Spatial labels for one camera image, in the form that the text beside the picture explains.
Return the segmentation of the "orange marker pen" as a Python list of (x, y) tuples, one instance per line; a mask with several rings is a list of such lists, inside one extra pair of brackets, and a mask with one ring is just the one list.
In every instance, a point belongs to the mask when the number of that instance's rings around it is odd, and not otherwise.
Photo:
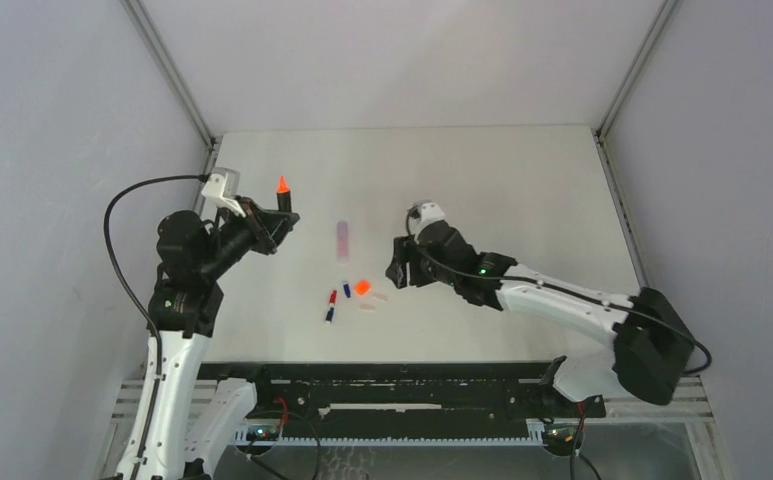
[(284, 176), (279, 178), (279, 185), (276, 190), (276, 199), (278, 210), (284, 213), (292, 213), (291, 189)]

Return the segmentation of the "orange pen cap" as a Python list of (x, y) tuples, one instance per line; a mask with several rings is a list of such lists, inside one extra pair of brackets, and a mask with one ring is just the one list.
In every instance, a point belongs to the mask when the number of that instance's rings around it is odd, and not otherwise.
[(354, 291), (359, 296), (367, 295), (370, 290), (371, 290), (371, 284), (368, 281), (365, 281), (365, 280), (359, 281), (354, 286)]

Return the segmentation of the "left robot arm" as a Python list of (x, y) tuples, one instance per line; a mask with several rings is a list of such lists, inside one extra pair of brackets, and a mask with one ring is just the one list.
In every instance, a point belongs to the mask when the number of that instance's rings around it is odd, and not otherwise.
[(275, 253), (300, 218), (289, 192), (278, 194), (275, 210), (248, 197), (233, 202), (243, 216), (227, 213), (219, 228), (186, 210), (157, 228), (161, 262), (146, 309), (147, 371), (117, 479), (209, 479), (245, 415), (260, 417), (273, 407), (269, 384), (223, 380), (197, 422), (189, 422), (194, 384), (224, 297), (219, 279), (248, 252)]

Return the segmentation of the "pink marker pen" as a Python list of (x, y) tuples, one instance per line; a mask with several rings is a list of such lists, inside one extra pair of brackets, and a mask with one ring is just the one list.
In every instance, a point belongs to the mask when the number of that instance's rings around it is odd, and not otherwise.
[(337, 235), (337, 260), (340, 264), (348, 262), (350, 253), (349, 247), (349, 236), (346, 233), (340, 232)]

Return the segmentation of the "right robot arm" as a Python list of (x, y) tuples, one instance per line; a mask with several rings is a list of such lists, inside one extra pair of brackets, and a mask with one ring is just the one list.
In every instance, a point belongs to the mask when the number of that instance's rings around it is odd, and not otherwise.
[(398, 288), (442, 283), (467, 303), (497, 311), (536, 315), (602, 346), (588, 357), (566, 353), (541, 388), (540, 402), (554, 416), (579, 401), (622, 390), (665, 406), (698, 348), (668, 298), (643, 287), (633, 296), (608, 294), (536, 272), (516, 259), (478, 252), (444, 221), (423, 233), (394, 238), (385, 275)]

